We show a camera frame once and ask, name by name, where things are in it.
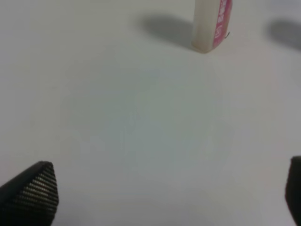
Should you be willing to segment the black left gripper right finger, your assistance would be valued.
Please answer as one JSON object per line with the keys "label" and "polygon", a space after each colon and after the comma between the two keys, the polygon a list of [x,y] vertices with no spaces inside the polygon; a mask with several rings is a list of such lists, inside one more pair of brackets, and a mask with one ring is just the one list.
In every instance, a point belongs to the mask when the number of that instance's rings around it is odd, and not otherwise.
{"label": "black left gripper right finger", "polygon": [[301,226],[301,157],[294,156],[288,172],[285,200],[297,226]]}

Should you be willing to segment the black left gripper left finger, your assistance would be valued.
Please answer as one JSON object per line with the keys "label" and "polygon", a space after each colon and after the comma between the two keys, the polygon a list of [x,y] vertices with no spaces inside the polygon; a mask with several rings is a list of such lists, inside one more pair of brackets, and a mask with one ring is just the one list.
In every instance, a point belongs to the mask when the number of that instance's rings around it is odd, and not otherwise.
{"label": "black left gripper left finger", "polygon": [[0,224],[50,226],[58,204],[54,166],[39,161],[0,187]]}

